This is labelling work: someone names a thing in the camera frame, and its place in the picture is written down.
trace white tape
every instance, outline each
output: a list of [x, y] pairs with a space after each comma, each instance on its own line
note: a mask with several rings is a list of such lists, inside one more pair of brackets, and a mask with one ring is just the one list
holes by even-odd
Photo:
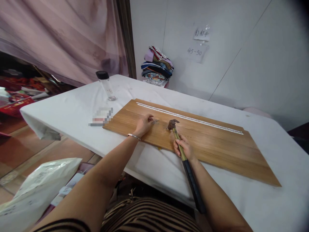
[[166, 114], [169, 114], [169, 115], [172, 115], [172, 116], [176, 116], [176, 117], [187, 119], [187, 120], [190, 120], [190, 121], [193, 121], [193, 122], [201, 123], [201, 124], [204, 124], [204, 125], [207, 125], [207, 126], [212, 126], [212, 127], [218, 128], [218, 129], [222, 129], [222, 130], [226, 130], [226, 131], [230, 131], [230, 132], [233, 132], [233, 133], [236, 133], [236, 134], [243, 135], [242, 131], [238, 131], [238, 130], [234, 130], [234, 129], [231, 129], [231, 128], [215, 125], [215, 124], [212, 124], [212, 123], [209, 123], [209, 122], [201, 121], [201, 120], [198, 120], [198, 119], [190, 118], [190, 117], [187, 117], [187, 116], [184, 116], [184, 115], [181, 115], [181, 114], [176, 114], [176, 113], [166, 111], [166, 110], [163, 110], [163, 109], [155, 108], [153, 106], [145, 105], [143, 103], [137, 102], [137, 104], [139, 106], [143, 106], [143, 107], [146, 107], [146, 108], [149, 108], [149, 109], [152, 109], [152, 110], [156, 110], [156, 111], [159, 111], [161, 113], [166, 113]]

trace glass bottle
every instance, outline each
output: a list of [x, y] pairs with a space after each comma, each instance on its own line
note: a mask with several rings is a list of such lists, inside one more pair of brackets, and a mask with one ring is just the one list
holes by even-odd
[[106, 71], [97, 71], [96, 75], [97, 75], [97, 77], [98, 77], [98, 79], [99, 79], [103, 89], [106, 92], [108, 100], [110, 100], [110, 101], [117, 100], [116, 96], [113, 93], [112, 85], [110, 84], [110, 81], [109, 81], [108, 72], [106, 72]]

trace black rubber grip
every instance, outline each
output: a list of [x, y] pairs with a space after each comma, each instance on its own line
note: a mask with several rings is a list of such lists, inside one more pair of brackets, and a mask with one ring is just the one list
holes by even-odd
[[192, 172], [192, 169], [191, 169], [191, 166], [190, 166], [188, 160], [183, 161], [183, 167], [184, 167], [184, 170], [186, 172], [186, 175], [187, 175], [187, 178], [188, 178], [188, 181], [189, 181], [189, 184], [190, 184], [190, 188], [191, 188], [193, 198], [194, 198], [194, 201], [195, 201], [195, 206], [201, 214], [205, 214], [206, 213], [206, 207], [205, 207], [204, 202], [202, 200], [199, 187], [196, 184], [195, 177], [194, 177], [194, 174]]

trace hammer head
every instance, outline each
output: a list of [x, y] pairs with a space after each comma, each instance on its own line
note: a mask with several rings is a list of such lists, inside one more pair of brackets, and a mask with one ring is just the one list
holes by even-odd
[[169, 130], [172, 130], [173, 128], [176, 127], [176, 126], [175, 126], [176, 123], [179, 123], [179, 121], [177, 121], [176, 119], [170, 120], [169, 123], [168, 123], [167, 128], [168, 128]]

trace folded cloth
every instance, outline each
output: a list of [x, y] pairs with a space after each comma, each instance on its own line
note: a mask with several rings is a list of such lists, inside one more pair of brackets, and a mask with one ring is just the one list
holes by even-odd
[[145, 69], [152, 70], [156, 73], [164, 75], [167, 79], [171, 77], [171, 73], [167, 72], [164, 68], [162, 68], [161, 63], [157, 62], [144, 62], [141, 65], [141, 68], [145, 71]]
[[142, 71], [142, 76], [144, 77], [147, 73], [151, 73], [153, 72], [152, 70], [149, 70], [149, 69], [145, 69]]
[[165, 71], [167, 71], [170, 75], [172, 75], [172, 73], [173, 73], [173, 71], [174, 71], [174, 68], [169, 69], [169, 68], [165, 65], [165, 63], [163, 63], [163, 62], [160, 62], [160, 66], [161, 66], [162, 68], [164, 68]]
[[169, 79], [171, 77], [171, 74], [168, 73], [167, 71], [165, 71], [164, 68], [160, 67], [155, 67], [155, 66], [148, 66], [146, 69], [149, 69], [155, 73], [161, 74], [163, 76], [165, 76], [166, 79]]
[[158, 60], [168, 59], [166, 55], [164, 55], [157, 47], [149, 46], [149, 49], [154, 53], [154, 56]]
[[145, 75], [146, 79], [145, 81], [147, 83], [157, 85], [157, 86], [165, 86], [168, 80], [161, 74], [156, 72], [150, 72]]
[[166, 59], [163, 59], [163, 60], [168, 62], [171, 65], [171, 67], [174, 69], [172, 62], [169, 59], [166, 58]]
[[153, 57], [153, 62], [154, 63], [156, 63], [156, 62], [158, 62], [158, 63], [164, 63], [165, 65], [166, 65], [166, 67], [168, 68], [168, 69], [172, 69], [172, 70], [174, 70], [174, 68], [170, 65], [170, 63], [168, 63], [168, 62], [166, 62], [164, 59], [163, 60], [158, 60], [155, 56]]
[[166, 80], [166, 78], [163, 75], [156, 73], [156, 72], [147, 73], [145, 77], [151, 80], [159, 81], [159, 82]]
[[158, 81], [154, 81], [154, 80], [151, 80], [151, 79], [148, 79], [146, 78], [145, 80], [143, 80], [144, 82], [147, 82], [149, 84], [153, 84], [153, 85], [156, 85], [156, 86], [160, 86], [160, 87], [164, 87], [166, 84], [167, 84], [167, 80], [163, 81], [163, 82], [158, 82]]
[[144, 60], [152, 62], [154, 60], [154, 53], [148, 49], [147, 53], [144, 56]]
[[144, 62], [144, 63], [142, 63], [141, 68], [142, 68], [142, 69], [145, 69], [145, 68], [147, 68], [148, 66], [154, 66], [154, 67], [162, 68], [160, 64], [155, 64], [155, 63], [153, 63], [153, 62], [147, 62], [147, 61]]

